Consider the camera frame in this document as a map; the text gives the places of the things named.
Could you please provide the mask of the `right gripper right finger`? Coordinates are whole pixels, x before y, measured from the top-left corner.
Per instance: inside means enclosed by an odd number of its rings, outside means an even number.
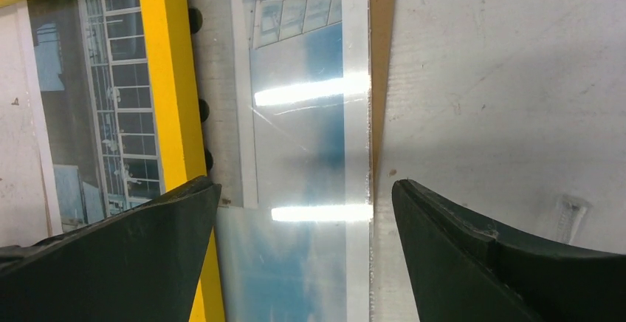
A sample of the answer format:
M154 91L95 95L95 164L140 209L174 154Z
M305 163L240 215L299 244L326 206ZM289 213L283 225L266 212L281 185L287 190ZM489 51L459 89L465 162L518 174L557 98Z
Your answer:
M411 179L393 212L421 321L623 321L625 257L518 230Z

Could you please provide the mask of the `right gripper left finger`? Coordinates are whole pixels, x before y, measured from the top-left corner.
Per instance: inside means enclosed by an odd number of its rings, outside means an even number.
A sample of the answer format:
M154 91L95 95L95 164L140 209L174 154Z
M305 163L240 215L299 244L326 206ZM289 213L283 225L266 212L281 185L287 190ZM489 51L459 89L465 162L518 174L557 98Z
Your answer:
M3 321L187 321L221 186L200 176L135 208L1 249Z

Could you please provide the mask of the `blue building photo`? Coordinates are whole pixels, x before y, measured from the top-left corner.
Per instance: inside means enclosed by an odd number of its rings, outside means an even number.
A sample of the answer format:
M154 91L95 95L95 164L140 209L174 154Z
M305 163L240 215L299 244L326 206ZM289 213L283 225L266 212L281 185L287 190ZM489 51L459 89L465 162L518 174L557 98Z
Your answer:
M368 321L365 0L187 0L229 321ZM165 190L140 0L27 4L61 227Z

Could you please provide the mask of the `yellow wooden photo frame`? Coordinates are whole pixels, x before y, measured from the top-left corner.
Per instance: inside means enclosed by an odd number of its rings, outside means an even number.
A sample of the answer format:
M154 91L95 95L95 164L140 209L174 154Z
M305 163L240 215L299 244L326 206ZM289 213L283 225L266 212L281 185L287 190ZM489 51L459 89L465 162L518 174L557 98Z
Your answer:
M205 175L187 0L140 0L160 159L169 190ZM27 0L1 0L1 243L61 231Z

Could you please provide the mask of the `brown fibreboard backing board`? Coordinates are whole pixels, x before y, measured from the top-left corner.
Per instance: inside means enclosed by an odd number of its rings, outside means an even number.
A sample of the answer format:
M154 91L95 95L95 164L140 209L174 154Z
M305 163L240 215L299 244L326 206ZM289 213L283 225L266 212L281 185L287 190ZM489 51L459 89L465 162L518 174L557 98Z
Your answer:
M372 183L379 179L396 0L369 0Z

